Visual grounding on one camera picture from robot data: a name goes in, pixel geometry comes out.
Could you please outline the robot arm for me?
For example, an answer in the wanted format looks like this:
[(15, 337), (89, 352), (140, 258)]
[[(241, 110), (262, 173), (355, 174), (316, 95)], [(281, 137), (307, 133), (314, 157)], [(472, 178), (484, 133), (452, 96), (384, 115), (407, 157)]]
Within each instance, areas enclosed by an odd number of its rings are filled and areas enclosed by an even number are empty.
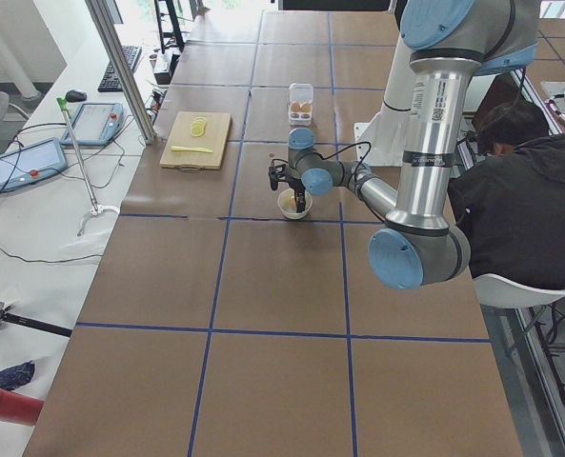
[(295, 202), (335, 187), (352, 191), (383, 222), (368, 255), (390, 288), (415, 289), (450, 280), (467, 267), (466, 236), (444, 215), (465, 95), (476, 76), (526, 67), (535, 58), (536, 1), (409, 1), (399, 14), (391, 79), (402, 84), (400, 132), (370, 139), (400, 165), (392, 187), (363, 160), (333, 161), (306, 128), (290, 132), (288, 157), (271, 164), (272, 187), (288, 184)]

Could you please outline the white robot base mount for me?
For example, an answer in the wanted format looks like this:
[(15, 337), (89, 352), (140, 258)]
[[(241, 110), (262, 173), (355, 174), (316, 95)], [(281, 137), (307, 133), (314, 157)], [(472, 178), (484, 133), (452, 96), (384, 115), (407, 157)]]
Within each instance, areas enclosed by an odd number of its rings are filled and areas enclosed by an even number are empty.
[(370, 123), (355, 123), (354, 141), (360, 143), (356, 157), (364, 155), (370, 167), (400, 167), (404, 150), (402, 128), (399, 123), (374, 119)]

